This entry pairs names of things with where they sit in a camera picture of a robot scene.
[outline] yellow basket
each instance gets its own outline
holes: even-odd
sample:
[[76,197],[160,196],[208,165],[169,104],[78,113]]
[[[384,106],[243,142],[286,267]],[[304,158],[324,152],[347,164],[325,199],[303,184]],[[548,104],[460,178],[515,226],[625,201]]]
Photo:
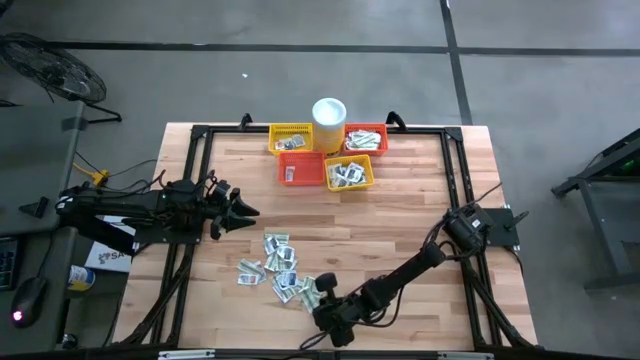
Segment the yellow basket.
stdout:
[[[367,177],[367,183],[360,184],[360,185],[344,186],[339,188],[331,187],[331,179],[329,179],[329,166],[336,165],[336,164],[341,164],[342,166],[349,166],[349,164],[351,164],[352,162],[364,168],[364,174]],[[329,187],[329,190],[333,192],[345,191],[345,190],[361,190],[361,189],[366,189],[368,187],[373,186],[373,182],[374,182],[373,169],[371,168],[371,158],[369,158],[369,155],[343,156],[339,158],[326,159],[324,161],[324,171],[325,171],[325,174],[327,175],[325,176],[327,178],[327,187]]]
[[[294,150],[276,150],[276,142],[290,138],[295,134],[302,135],[304,138],[304,146],[295,148]],[[313,124],[301,123],[269,125],[269,151],[276,156],[283,151],[313,151]]]

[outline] wooden table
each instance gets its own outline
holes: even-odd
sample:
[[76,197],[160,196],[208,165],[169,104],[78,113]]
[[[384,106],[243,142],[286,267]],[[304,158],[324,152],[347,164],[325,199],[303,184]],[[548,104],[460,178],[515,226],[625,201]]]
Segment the wooden table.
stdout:
[[[156,175],[166,169],[165,181],[182,177],[192,125],[167,124],[156,168]],[[479,196],[500,181],[489,131],[483,126],[462,129],[474,192]],[[300,275],[335,272],[337,294],[386,274],[412,257],[428,229],[450,206],[442,151],[436,136],[392,135],[389,140],[389,151],[372,157],[372,188],[332,193],[326,186],[279,184],[277,158],[267,150],[266,134],[216,134],[209,168],[239,187],[243,199],[260,210],[261,216],[255,226],[223,234],[217,242],[203,234],[205,241],[196,248],[191,270],[180,346],[294,349],[317,333],[302,304],[297,299],[282,304],[270,282],[253,287],[236,284],[240,259],[266,260],[265,231],[291,234]],[[457,158],[453,146],[451,149]],[[454,167],[459,176],[456,160]],[[464,202],[461,191],[458,196]],[[494,191],[481,204],[501,206],[502,190]],[[166,245],[153,245],[134,259],[114,340],[131,333],[158,297],[166,252]],[[489,248],[487,260],[497,303],[521,334],[535,343],[527,295],[513,255]],[[489,341],[485,308],[477,301],[483,334]],[[165,336],[172,308],[170,304]],[[469,350],[473,348],[470,333],[460,266],[446,262],[406,287],[392,327],[356,327],[355,341],[348,349]],[[331,347],[325,339],[317,348]]]

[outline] fan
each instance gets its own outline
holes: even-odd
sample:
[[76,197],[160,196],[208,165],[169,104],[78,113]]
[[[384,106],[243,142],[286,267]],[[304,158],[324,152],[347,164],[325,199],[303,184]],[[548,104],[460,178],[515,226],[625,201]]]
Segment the fan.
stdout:
[[33,35],[10,33],[0,36],[0,56],[47,93],[52,92],[69,101],[82,101],[89,107],[115,116],[90,123],[122,121],[120,114],[95,105],[107,97],[104,81],[68,52],[53,49],[45,40]]

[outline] keyboard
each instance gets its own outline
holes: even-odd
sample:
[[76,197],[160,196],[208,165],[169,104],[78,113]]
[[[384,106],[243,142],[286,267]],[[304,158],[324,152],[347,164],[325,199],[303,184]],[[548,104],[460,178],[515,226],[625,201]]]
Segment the keyboard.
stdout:
[[0,238],[0,291],[11,291],[16,287],[19,245],[18,238]]

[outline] yellow can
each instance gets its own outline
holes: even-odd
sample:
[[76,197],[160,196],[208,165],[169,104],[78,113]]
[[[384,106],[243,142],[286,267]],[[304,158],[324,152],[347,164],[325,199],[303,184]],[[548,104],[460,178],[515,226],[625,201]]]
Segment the yellow can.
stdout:
[[327,156],[339,154],[344,141],[347,108],[338,99],[324,98],[313,105],[311,112],[315,150]]

